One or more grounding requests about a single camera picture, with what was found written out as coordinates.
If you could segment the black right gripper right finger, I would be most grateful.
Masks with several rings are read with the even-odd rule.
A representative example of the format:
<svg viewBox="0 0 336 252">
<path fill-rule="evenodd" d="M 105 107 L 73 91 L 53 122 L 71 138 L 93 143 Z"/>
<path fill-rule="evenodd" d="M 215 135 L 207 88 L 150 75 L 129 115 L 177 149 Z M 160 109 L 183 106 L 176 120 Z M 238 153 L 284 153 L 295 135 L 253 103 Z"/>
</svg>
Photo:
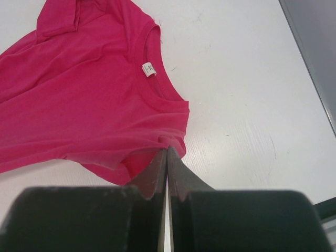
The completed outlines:
<svg viewBox="0 0 336 252">
<path fill-rule="evenodd" d="M 215 189 L 191 171 L 173 147 L 167 150 L 167 185 L 171 249 L 193 251 L 194 227 L 189 195 L 193 192 L 212 192 Z"/>
</svg>

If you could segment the pink t shirt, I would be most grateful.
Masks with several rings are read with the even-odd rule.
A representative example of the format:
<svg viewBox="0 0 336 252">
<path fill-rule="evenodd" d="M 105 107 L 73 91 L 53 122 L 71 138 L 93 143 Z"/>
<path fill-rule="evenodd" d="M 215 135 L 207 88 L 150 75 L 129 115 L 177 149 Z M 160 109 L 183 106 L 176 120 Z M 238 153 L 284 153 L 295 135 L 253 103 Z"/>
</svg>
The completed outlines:
<svg viewBox="0 0 336 252">
<path fill-rule="evenodd" d="M 63 159 L 124 185 L 159 150 L 186 154 L 189 112 L 135 3 L 47 1 L 1 54 L 1 172 Z"/>
</svg>

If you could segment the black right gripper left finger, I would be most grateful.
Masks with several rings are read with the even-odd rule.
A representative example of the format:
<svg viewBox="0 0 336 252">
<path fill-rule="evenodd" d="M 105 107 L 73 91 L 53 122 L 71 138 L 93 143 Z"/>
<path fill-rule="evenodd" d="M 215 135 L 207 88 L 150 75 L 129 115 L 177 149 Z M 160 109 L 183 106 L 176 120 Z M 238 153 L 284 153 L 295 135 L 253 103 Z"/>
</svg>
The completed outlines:
<svg viewBox="0 0 336 252">
<path fill-rule="evenodd" d="M 137 190 L 133 205 L 127 251 L 163 251 L 165 240 L 167 150 L 160 150 L 151 163 L 128 185 Z"/>
</svg>

